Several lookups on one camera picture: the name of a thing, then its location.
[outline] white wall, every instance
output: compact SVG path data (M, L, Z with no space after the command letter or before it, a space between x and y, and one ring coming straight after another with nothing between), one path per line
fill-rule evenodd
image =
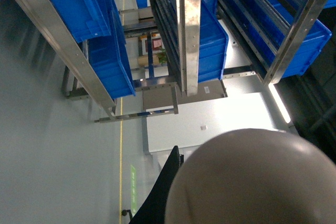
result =
M147 118L150 152L201 145L236 129L281 129L288 127L276 110L269 110L262 93L181 104L179 114Z

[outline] metal post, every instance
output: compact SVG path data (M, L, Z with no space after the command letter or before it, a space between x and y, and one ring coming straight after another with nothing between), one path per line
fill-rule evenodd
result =
M110 118L115 106L50 0L15 0L90 96Z
M328 0L306 0L283 40L264 83L278 83Z
M176 0L181 86L187 96L197 94L201 0Z
M153 48L152 48L152 34L151 34L151 32L147 33L147 50L148 50L149 78L154 78Z

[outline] metal shelving rack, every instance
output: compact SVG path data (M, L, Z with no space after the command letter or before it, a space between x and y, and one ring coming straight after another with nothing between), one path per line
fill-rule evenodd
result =
M282 75L285 73L287 67L295 56L295 53L301 46L307 33L313 26L328 0L293 0L293 3L298 4L298 7L290 5L287 0L279 0L289 11L289 13L293 15L294 19L292 24L289 26L287 26L286 23L284 26L282 26L282 24L280 24L280 17L278 17L276 14L269 16L272 19L276 19L275 22L280 24L279 27L285 29L285 38L279 49L275 50L272 48L272 46L270 47L270 49L275 53L275 59L271 66L265 66L265 62L260 53L255 48L253 43L248 39L247 35L244 33L243 28L238 24L235 16L226 5L225 0L218 1L218 11L220 17L225 20L226 23L230 23L228 26L232 29L235 36L239 37L238 40L240 40L241 44L245 48L246 54L255 67L260 79L264 84L269 84L278 83L280 81ZM273 11L271 6L263 5L263 0L259 0L259 3L264 8L264 11L268 13ZM267 35L265 35L261 29L258 29L258 24L256 21L251 18L250 22L266 42L271 40L271 38L267 37Z
M70 96L70 98L75 100L81 95L86 95L87 92L106 111L108 117L100 119L99 122L112 122L156 114L178 113L177 103L175 102L174 108L169 111L141 112L132 115L116 116L116 101L107 93L89 64L86 51L82 51L79 48L51 2L49 0L15 1L83 85L84 90L79 90L79 92L76 89L73 90L73 96ZM169 45L168 38L173 31L169 29L169 26L164 23L165 21L159 15L159 12L165 12L166 10L163 10L156 0L150 1L158 27L155 24L148 24L145 27L142 27L143 25L125 27L124 30L126 33L131 34L139 31L143 32L144 30L150 32L151 30L159 29L163 34L162 37L165 45ZM178 45L169 45L166 47L169 57L168 67L170 75L160 78L151 77L142 81L135 80L134 84L137 91L160 87L172 87L175 89L175 85L177 84L187 95L194 95L197 93L198 85L201 0L170 1L176 9L176 35L178 38ZM283 43L276 52L273 64L269 68L265 68L260 57L258 58L258 52L253 50L249 41L244 39L244 34L234 25L234 16L230 15L229 10L225 9L225 0L219 0L218 13L220 17L235 35L237 42L243 47L251 62L251 66L225 69L223 78L246 76L249 73L256 72L263 79L264 83L278 82L326 2L327 0L302 1L300 8L295 12L294 22L290 26L284 25L284 29L288 31ZM288 5L286 7L293 13L293 8ZM178 61L175 61L175 63L172 59L174 55L172 50L176 50L178 55Z

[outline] floor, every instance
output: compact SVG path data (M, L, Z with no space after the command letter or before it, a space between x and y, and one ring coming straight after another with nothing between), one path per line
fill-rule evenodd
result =
M64 63L14 0L0 18L0 223L128 223L131 165L137 206L159 174L142 120L94 123L104 111L63 96ZM141 106L123 99L123 113Z

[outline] shelf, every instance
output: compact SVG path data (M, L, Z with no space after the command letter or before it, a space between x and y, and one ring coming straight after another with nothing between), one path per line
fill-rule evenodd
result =
M221 18L226 20L226 22L232 23L231 27L235 30L236 36L240 37L240 40L245 40L243 44L248 43L250 49L246 49L247 55L254 65L255 69L260 69L257 71L260 79L265 83L278 83L282 76L284 75L286 69L292 62L292 59L296 55L296 52L300 48L302 42L304 41L307 33L312 28L319 14L321 13L324 5L328 0L300 0L300 6L295 11L294 8L288 8L288 3L284 0L280 1L285 8L293 15L293 21L289 26L286 23L281 23L281 20L278 19L277 15L272 15L272 8L265 6L267 8L261 8L264 12L268 12L268 17L273 19L274 24L277 25L278 29L285 36L282 43L276 48L274 52L274 47L270 44L269 48L275 54L275 58L272 63L268 66L265 64L263 57L260 55L259 50L255 45L250 41L250 38L246 34L246 27L242 26L238 21L237 17L234 14L233 10L228 6L227 0L218 0L219 1L219 15ZM257 5L263 5L263 0L256 0ZM259 29L259 24L255 22L248 9L242 10L245 17L257 31L259 36L267 43L273 39L273 36L267 35L263 32L262 29Z
M89 64L50 0L15 0L88 94L113 118L114 100Z

